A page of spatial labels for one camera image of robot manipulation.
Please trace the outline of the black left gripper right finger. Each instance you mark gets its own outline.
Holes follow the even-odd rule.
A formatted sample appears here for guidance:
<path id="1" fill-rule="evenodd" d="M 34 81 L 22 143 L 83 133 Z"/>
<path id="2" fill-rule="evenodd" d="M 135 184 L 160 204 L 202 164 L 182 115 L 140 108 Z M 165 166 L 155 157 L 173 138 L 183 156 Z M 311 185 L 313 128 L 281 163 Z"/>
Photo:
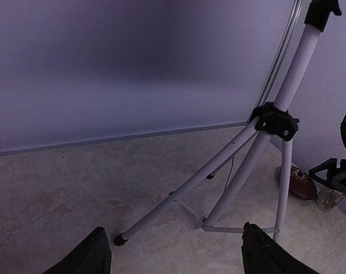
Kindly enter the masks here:
<path id="1" fill-rule="evenodd" d="M 245 223 L 242 257 L 245 274 L 310 274 L 315 270 L 298 261 L 256 224 Z"/>

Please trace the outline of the white perforated music stand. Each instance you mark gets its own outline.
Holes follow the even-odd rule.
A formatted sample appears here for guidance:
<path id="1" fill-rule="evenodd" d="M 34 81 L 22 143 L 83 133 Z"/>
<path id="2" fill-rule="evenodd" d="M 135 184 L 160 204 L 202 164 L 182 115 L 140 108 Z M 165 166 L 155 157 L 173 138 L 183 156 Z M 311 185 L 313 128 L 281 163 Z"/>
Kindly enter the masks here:
<path id="1" fill-rule="evenodd" d="M 275 225 L 272 228 L 265 228 L 263 231 L 271 233 L 274 241 L 279 240 L 287 209 L 292 166 L 292 138 L 298 130 L 299 122 L 298 119 L 293 118 L 289 114 L 288 108 L 308 67 L 319 36 L 325 29 L 330 13 L 334 13 L 336 16 L 342 15 L 338 1 L 312 1 L 310 3 L 300 42 L 274 102 L 267 102 L 255 108 L 245 128 L 210 161 L 129 229 L 115 236 L 113 243 L 116 246 L 124 245 L 128 239 L 150 224 L 160 214 L 181 201 L 186 194 L 192 191 L 204 179 L 213 177 L 216 171 L 232 159 L 250 139 L 253 139 L 254 142 L 237 172 L 227 184 L 223 194 L 202 224 L 202 230 L 206 232 L 241 233 L 242 229 L 240 228 L 215 227 L 214 224 L 222 216 L 226 207 L 228 207 L 231 200 L 248 179 L 273 136 L 278 136 L 282 139 L 279 200 Z"/>

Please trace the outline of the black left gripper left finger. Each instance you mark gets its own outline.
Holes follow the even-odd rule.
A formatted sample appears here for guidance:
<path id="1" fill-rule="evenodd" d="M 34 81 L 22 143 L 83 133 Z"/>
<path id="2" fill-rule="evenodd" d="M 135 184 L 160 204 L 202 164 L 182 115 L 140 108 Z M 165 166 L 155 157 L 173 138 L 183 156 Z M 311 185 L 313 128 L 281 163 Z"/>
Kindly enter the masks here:
<path id="1" fill-rule="evenodd" d="M 111 272 L 112 252 L 106 231 L 96 227 L 61 261 L 44 273 L 106 273 Z"/>

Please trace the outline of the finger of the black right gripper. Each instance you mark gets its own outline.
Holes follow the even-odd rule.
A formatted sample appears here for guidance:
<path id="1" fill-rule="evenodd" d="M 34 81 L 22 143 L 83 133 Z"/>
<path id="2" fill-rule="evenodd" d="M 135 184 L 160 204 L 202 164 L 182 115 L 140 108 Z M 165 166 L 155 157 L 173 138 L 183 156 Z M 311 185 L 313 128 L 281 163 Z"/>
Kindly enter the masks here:
<path id="1" fill-rule="evenodd" d="M 346 194 L 346 159 L 342 159 L 337 166 L 337 159 L 330 158 L 311 168 L 309 177 L 329 189 Z"/>

